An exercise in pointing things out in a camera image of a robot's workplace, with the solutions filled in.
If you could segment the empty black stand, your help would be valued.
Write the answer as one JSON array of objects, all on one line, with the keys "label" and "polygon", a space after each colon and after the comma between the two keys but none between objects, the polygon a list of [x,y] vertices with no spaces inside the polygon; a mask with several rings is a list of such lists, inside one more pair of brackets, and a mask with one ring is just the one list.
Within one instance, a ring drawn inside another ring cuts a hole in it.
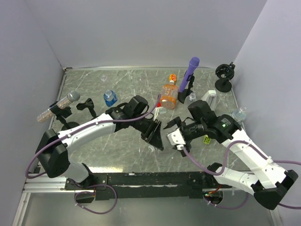
[{"label": "empty black stand", "polygon": [[79,103],[76,105],[76,108],[79,111],[83,111],[87,108],[92,116],[92,119],[95,119],[97,117],[94,107],[94,102],[91,98],[88,98],[84,103]]}]

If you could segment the green toy block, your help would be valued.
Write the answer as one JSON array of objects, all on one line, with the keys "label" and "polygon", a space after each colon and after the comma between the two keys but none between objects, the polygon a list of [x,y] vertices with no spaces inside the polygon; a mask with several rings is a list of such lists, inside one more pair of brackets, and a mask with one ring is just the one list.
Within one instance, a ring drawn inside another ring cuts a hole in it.
[{"label": "green toy block", "polygon": [[206,144],[206,145],[209,145],[210,142],[211,142],[211,138],[208,135],[205,135],[203,143]]}]

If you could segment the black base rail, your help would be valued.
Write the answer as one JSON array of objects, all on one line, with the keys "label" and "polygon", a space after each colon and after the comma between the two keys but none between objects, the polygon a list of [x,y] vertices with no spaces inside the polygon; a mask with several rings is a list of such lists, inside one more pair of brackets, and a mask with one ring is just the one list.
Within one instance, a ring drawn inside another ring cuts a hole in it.
[{"label": "black base rail", "polygon": [[93,185],[100,185],[100,187],[79,188],[71,179],[67,179],[65,190],[94,192],[95,199],[102,201],[115,197],[114,192],[104,185],[112,186],[120,199],[166,197],[202,199],[205,191],[229,188],[229,186],[220,186],[212,176],[206,176],[199,171],[95,173],[94,176]]}]

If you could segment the purple microphone stand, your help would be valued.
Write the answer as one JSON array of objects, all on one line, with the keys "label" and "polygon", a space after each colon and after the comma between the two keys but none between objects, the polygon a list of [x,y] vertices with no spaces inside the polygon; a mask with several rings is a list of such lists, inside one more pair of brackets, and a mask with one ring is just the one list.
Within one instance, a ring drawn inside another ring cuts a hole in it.
[{"label": "purple microphone stand", "polygon": [[189,96],[193,91],[191,90],[193,88],[193,82],[195,80],[195,76],[192,74],[189,76],[189,83],[188,88],[184,89],[183,92],[178,93],[178,100],[180,103],[184,103],[187,96]]}]

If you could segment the black microphone stand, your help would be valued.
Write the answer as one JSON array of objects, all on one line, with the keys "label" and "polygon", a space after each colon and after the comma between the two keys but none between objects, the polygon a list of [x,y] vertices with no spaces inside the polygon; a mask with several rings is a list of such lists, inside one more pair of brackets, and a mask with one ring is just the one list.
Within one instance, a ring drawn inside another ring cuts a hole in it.
[{"label": "black microphone stand", "polygon": [[56,119],[59,120],[62,124],[63,127],[61,130],[68,130],[72,129],[74,127],[79,126],[77,122],[67,122],[66,118],[68,118],[70,115],[72,115],[71,108],[65,107],[64,109],[61,109],[58,107],[56,103],[52,104],[50,106],[50,111],[56,116]]}]

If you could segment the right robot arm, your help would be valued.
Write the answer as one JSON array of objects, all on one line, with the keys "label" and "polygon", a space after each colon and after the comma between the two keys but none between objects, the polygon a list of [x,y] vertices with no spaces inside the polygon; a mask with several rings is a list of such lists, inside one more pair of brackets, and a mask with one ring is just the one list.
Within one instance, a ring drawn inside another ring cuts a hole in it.
[{"label": "right robot arm", "polygon": [[[298,178],[294,170],[286,170],[267,156],[246,134],[243,128],[231,116],[216,116],[206,101],[198,100],[189,105],[188,110],[193,123],[186,124],[176,117],[167,123],[169,129],[176,130],[167,134],[169,143],[188,157],[204,173],[209,187],[228,185],[238,188],[250,195],[263,207],[274,210]],[[197,162],[188,151],[192,140],[207,135],[226,147],[222,164],[213,164],[208,169]],[[228,152],[232,151],[251,171],[242,173],[227,168]]]}]

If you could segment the silver glitter microphone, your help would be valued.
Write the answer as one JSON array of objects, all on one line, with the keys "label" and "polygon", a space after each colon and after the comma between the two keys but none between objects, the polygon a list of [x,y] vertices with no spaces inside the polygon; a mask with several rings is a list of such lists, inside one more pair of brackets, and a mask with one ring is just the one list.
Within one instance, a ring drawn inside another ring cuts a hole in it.
[{"label": "silver glitter microphone", "polygon": [[68,107],[73,102],[78,101],[79,99],[80,99],[80,93],[78,91],[76,90],[70,91],[67,96],[65,96],[55,104],[52,104],[46,111],[40,114],[37,117],[37,121],[40,123],[44,123],[45,121],[47,121],[48,119],[56,115],[58,112]]}]

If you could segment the orange drink bottle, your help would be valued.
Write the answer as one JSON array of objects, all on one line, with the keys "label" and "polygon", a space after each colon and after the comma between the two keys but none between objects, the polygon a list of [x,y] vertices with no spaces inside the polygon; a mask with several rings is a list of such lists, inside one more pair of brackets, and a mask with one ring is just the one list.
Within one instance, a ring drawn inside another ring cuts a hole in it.
[{"label": "orange drink bottle", "polygon": [[176,85],[177,77],[175,74],[169,75],[169,82],[161,89],[160,106],[169,110],[175,109],[179,88]]}]

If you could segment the small clear labelled bottle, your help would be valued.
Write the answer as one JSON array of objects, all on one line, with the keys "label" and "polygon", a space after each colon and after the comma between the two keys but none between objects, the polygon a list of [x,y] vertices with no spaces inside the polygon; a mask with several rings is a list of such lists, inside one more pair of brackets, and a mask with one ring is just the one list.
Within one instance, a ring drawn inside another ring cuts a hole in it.
[{"label": "small clear labelled bottle", "polygon": [[247,117],[247,110],[245,106],[241,106],[235,109],[231,114],[231,117],[238,123],[242,123]]}]

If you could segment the clear open bottle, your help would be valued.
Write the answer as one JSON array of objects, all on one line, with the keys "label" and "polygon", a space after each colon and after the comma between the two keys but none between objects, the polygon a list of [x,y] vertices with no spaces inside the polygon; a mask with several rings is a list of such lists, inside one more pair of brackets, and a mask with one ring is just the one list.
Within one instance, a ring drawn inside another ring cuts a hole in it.
[{"label": "clear open bottle", "polygon": [[197,100],[196,93],[191,92],[190,95],[188,96],[188,98],[189,98],[189,101],[191,101],[191,102],[196,101]]}]

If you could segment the blue label water bottle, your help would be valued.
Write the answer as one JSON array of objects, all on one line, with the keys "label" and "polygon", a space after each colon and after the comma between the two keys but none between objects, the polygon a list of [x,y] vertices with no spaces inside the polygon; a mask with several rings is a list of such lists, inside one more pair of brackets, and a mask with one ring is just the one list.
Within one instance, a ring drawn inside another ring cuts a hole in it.
[{"label": "blue label water bottle", "polygon": [[108,107],[112,107],[118,100],[116,93],[112,90],[105,91],[103,98]]}]

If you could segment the black round clamp stand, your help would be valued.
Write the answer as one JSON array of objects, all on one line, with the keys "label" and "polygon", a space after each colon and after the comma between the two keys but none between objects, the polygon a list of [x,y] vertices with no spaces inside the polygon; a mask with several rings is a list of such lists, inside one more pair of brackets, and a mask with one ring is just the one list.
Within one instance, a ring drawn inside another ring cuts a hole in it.
[{"label": "black round clamp stand", "polygon": [[233,62],[230,64],[221,64],[215,70],[215,75],[218,80],[215,82],[215,88],[223,93],[230,92],[232,89],[232,84],[230,80],[234,78],[235,75],[235,65]]}]

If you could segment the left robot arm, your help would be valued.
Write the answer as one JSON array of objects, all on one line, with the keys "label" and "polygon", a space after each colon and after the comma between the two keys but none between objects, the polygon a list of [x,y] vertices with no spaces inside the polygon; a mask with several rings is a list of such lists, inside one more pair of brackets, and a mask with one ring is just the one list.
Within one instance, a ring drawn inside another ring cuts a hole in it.
[{"label": "left robot arm", "polygon": [[149,145],[163,150],[161,138],[162,122],[147,116],[151,110],[148,101],[136,95],[128,103],[111,107],[97,118],[71,129],[55,132],[49,129],[44,132],[38,145],[36,155],[49,178],[65,176],[76,181],[82,189],[88,189],[93,183],[93,176],[87,165],[72,162],[69,153],[84,144],[122,129],[133,127],[141,133],[141,139]]}]

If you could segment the purple microphone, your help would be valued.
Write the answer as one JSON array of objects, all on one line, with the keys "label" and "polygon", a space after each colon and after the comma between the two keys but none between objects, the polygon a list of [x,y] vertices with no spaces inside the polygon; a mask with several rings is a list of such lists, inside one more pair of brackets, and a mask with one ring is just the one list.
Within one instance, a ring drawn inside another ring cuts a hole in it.
[{"label": "purple microphone", "polygon": [[183,92],[190,81],[191,76],[193,75],[194,71],[198,68],[199,66],[200,59],[198,57],[193,57],[189,61],[188,68],[184,74],[183,80],[179,86],[179,92]]}]

